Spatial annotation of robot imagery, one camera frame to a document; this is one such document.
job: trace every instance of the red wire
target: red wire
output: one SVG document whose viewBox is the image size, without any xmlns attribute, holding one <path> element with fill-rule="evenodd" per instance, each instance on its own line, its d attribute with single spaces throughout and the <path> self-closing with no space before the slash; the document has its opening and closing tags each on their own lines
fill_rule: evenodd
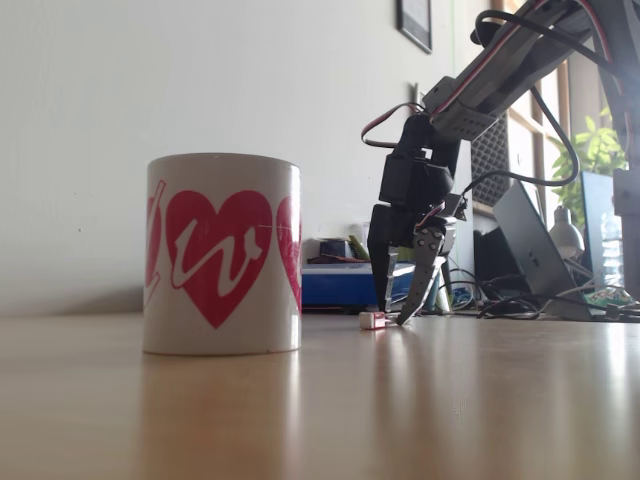
<svg viewBox="0 0 640 480">
<path fill-rule="evenodd" d="M 538 0 L 534 5 L 533 5 L 533 10 L 537 10 L 538 8 L 540 8 L 544 3 L 546 3 L 548 0 Z M 460 86 L 458 88 L 456 88 L 453 93 L 451 95 L 449 95 L 449 97 L 442 103 L 440 104 L 440 106 L 438 108 L 436 108 L 433 112 L 433 114 L 431 115 L 431 122 L 433 123 L 433 119 L 435 118 L 436 115 L 438 115 L 439 113 L 441 113 L 444 109 L 446 109 L 449 105 L 451 105 L 453 103 L 453 101 L 458 98 L 460 96 L 460 93 L 462 92 L 462 90 L 464 88 L 466 88 L 467 85 L 469 85 L 469 83 L 478 76 L 478 73 L 480 73 L 480 70 L 482 70 L 485 65 L 489 62 L 489 60 L 491 60 L 493 57 L 495 57 L 496 53 L 498 52 L 498 50 L 505 44 L 505 42 L 507 40 L 509 40 L 513 34 L 516 32 L 516 30 L 519 28 L 519 25 L 516 24 L 511 24 L 509 28 L 509 31 L 500 39 L 500 41 L 498 43 L 496 43 L 494 45 L 494 47 L 491 49 L 491 51 L 487 54 L 486 57 L 484 57 L 484 59 L 482 59 L 482 61 L 476 65 L 476 68 L 474 68 L 471 73 L 469 74 L 469 76 L 467 78 L 464 79 L 464 81 L 460 84 Z"/>
<path fill-rule="evenodd" d="M 365 125 L 365 127 L 362 129 L 362 133 L 360 134 L 360 138 L 362 139 L 362 141 L 364 143 L 366 143 L 367 145 L 370 145 L 372 147 L 395 148 L 397 143 L 379 142 L 377 140 L 368 140 L 365 137 L 366 137 L 367 133 L 369 133 L 371 130 L 373 130 L 378 125 L 381 125 L 382 123 L 386 122 L 389 119 L 389 117 L 391 117 L 391 115 L 393 115 L 395 112 L 397 112 L 402 107 L 409 107 L 409 108 L 411 108 L 413 110 L 414 113 L 421 113 L 421 110 L 418 109 L 417 104 L 401 103 L 400 105 L 396 105 L 391 110 L 383 113 L 378 118 L 375 118 L 374 120 L 370 121 L 367 125 Z"/>
<path fill-rule="evenodd" d="M 445 207 L 445 203 L 442 202 L 440 205 L 438 205 L 436 208 L 434 208 L 433 210 L 431 210 L 429 213 L 427 213 L 424 218 L 422 220 L 420 220 L 420 223 L 418 223 L 416 225 L 416 228 L 420 228 L 422 225 L 424 225 L 424 222 L 427 221 L 427 218 L 429 217 L 433 217 L 434 215 L 439 214 L 442 210 L 444 210 Z"/>
</svg>

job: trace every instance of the white mug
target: white mug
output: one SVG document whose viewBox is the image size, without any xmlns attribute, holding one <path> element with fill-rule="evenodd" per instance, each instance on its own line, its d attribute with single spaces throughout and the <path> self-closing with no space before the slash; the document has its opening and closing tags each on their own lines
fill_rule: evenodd
<svg viewBox="0 0 640 480">
<path fill-rule="evenodd" d="M 275 158 L 173 155 L 149 164 L 144 351 L 300 346 L 300 170 Z"/>
</svg>

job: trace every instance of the red heart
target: red heart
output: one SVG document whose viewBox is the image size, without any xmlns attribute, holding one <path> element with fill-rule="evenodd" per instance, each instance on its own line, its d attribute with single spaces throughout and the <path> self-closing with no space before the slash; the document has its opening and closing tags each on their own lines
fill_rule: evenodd
<svg viewBox="0 0 640 480">
<path fill-rule="evenodd" d="M 298 311 L 302 311 L 300 288 L 300 237 L 302 236 L 302 222 L 300 212 L 294 212 L 293 199 L 286 197 L 278 207 L 276 215 L 276 232 L 282 263 L 287 272 L 293 295 L 298 303 Z M 293 228 L 294 215 L 297 216 L 297 227 Z"/>
<path fill-rule="evenodd" d="M 218 328 L 245 297 L 267 258 L 269 202 L 246 190 L 227 198 L 216 214 L 204 195 L 185 190 L 169 202 L 166 219 L 173 288 L 184 288 Z"/>
<path fill-rule="evenodd" d="M 156 272 L 158 253 L 160 252 L 160 237 L 162 236 L 162 215 L 160 214 L 160 197 L 166 183 L 160 180 L 154 196 L 147 200 L 147 264 L 144 276 L 144 303 L 149 301 L 155 291 L 160 274 Z"/>
</svg>

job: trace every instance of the potted plant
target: potted plant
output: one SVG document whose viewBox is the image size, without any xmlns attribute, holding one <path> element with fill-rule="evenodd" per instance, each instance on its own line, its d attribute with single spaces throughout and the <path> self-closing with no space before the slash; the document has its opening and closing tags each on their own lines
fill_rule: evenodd
<svg viewBox="0 0 640 480">
<path fill-rule="evenodd" d="M 601 117 L 608 119 L 611 125 L 611 112 L 605 108 L 600 112 Z M 596 127 L 591 117 L 586 118 L 587 132 L 578 133 L 571 138 L 571 143 L 580 159 L 580 169 L 601 175 L 613 176 L 616 168 L 625 168 L 626 158 L 618 142 L 618 134 L 613 128 Z M 561 179 L 571 173 L 571 159 L 564 144 L 556 139 L 550 139 L 560 151 L 560 156 L 553 164 L 553 178 Z M 584 203 L 582 200 L 582 180 L 580 177 L 564 187 L 556 188 L 554 193 L 560 197 L 562 205 L 571 210 L 573 224 L 578 229 L 584 229 Z"/>
</svg>

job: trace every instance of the plastic bottle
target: plastic bottle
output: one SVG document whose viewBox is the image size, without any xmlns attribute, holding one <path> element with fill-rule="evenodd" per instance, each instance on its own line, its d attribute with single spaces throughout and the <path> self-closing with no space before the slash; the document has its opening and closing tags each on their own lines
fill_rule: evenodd
<svg viewBox="0 0 640 480">
<path fill-rule="evenodd" d="M 622 222 L 612 211 L 602 215 L 602 260 L 604 283 L 624 285 Z"/>
</svg>

